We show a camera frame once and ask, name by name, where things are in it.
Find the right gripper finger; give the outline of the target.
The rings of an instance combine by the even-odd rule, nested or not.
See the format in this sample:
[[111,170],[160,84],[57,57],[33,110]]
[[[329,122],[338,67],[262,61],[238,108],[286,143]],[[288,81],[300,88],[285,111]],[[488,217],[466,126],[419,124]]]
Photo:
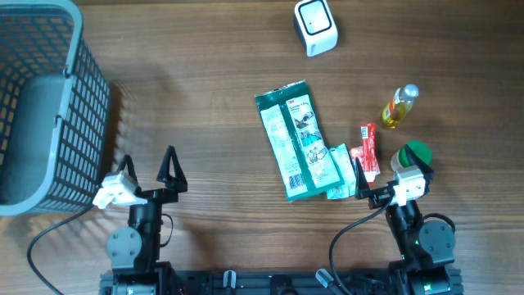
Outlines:
[[413,149],[408,145],[404,145],[404,150],[406,158],[411,166],[416,166],[425,176],[433,176],[434,170],[420,159],[413,151]]
[[366,179],[364,169],[360,163],[359,158],[355,159],[355,178],[356,178],[356,198],[364,199],[368,198],[369,195],[369,185]]

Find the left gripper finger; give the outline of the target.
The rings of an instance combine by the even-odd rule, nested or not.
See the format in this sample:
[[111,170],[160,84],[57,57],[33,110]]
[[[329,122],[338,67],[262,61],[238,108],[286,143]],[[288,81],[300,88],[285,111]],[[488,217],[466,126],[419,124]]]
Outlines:
[[134,169],[134,163],[132,157],[128,154],[124,154],[117,166],[117,179],[120,183],[137,187],[138,178]]
[[160,164],[156,181],[163,183],[166,188],[176,193],[187,192],[187,179],[179,164],[174,146],[168,146]]

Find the mint green sachet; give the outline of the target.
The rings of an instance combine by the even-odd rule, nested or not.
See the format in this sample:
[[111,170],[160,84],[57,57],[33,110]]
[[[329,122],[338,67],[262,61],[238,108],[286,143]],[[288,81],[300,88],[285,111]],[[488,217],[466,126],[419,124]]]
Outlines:
[[337,200],[352,197],[356,194],[356,176],[347,146],[343,143],[330,149],[333,160],[341,172],[343,183],[327,191],[327,199]]

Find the green lid white jar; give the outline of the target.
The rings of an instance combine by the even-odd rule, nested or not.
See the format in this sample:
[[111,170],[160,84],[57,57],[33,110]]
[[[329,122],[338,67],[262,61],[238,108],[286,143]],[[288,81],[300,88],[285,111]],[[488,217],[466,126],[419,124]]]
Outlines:
[[[411,141],[407,143],[407,146],[409,146],[413,154],[420,160],[429,166],[431,165],[433,154],[426,143],[422,141]],[[404,146],[392,156],[390,164],[393,171],[409,167],[409,160]]]

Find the red tissue pack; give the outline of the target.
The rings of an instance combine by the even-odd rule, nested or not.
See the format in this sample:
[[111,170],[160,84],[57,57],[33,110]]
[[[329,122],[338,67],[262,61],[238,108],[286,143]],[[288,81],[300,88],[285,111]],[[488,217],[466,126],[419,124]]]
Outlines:
[[365,155],[364,155],[364,147],[358,146],[353,147],[350,149],[350,158],[354,163],[354,166],[357,166],[357,163],[359,162],[361,167],[364,168],[365,164]]

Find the red snack stick wrapper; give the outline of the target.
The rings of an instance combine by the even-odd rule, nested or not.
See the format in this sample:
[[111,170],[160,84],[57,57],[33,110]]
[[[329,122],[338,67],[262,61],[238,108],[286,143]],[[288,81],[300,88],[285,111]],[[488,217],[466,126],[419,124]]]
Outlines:
[[380,174],[380,167],[376,156],[376,131],[376,125],[374,123],[367,123],[360,126],[364,152],[363,169],[369,184],[373,184],[376,177]]

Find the yellow Vim dish soap bottle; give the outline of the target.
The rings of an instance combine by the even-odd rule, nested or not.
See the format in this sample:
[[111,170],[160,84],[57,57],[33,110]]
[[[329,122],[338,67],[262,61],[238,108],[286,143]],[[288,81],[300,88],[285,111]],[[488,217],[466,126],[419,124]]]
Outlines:
[[410,112],[418,95],[419,89],[415,84],[398,88],[382,111],[382,123],[389,129],[395,129]]

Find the green 3M gloves package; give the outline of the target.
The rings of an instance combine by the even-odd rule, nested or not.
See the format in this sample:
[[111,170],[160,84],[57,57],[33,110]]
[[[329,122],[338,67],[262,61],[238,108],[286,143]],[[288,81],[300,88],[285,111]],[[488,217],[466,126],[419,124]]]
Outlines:
[[289,202],[315,197],[343,184],[304,80],[258,95],[255,102]]

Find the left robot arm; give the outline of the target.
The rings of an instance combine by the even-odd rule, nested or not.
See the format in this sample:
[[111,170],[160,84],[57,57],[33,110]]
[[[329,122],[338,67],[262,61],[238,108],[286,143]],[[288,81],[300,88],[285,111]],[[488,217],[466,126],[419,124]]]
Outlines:
[[106,241],[111,271],[101,276],[102,295],[169,294],[187,292],[185,283],[169,262],[160,262],[162,206],[176,203],[187,192],[187,179],[173,146],[166,149],[156,181],[162,188],[144,190],[138,184],[131,156],[124,155],[116,171],[106,175],[102,187],[114,201],[129,207],[128,224],[112,232]]

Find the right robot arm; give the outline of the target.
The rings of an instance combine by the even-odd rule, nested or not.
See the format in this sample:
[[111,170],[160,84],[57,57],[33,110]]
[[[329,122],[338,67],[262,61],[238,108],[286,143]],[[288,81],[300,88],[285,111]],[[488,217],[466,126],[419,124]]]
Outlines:
[[434,171],[409,145],[404,152],[409,165],[396,170],[395,178],[382,188],[371,189],[362,166],[356,164],[356,197],[386,213],[401,259],[385,269],[353,270],[347,284],[358,294],[462,294],[461,272],[450,266],[454,222],[438,213],[423,215],[417,204],[429,193]]

